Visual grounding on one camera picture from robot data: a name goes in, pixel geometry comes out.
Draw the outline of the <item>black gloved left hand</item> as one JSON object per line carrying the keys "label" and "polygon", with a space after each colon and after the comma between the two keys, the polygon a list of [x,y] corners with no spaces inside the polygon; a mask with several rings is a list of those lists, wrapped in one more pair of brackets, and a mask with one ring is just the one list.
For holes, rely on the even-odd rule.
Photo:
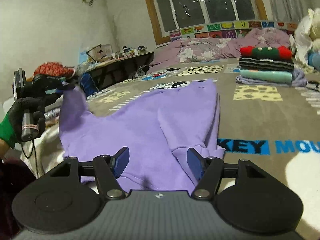
{"label": "black gloved left hand", "polygon": [[15,143],[22,142],[22,127],[25,113],[29,113],[33,119],[31,124],[38,127],[39,138],[45,130],[44,102],[41,98],[19,98],[9,109],[7,116],[11,128],[13,129],[13,140]]}

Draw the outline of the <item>green sleeve forearm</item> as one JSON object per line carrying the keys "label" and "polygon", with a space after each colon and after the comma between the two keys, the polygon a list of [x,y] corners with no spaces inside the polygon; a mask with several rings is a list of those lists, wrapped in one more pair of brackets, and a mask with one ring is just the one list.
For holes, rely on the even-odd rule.
{"label": "green sleeve forearm", "polygon": [[3,121],[1,122],[0,133],[1,158],[3,158],[5,154],[8,152],[8,150],[10,150],[11,148],[15,148],[15,144],[18,142],[13,125],[10,121],[9,112],[6,114]]}

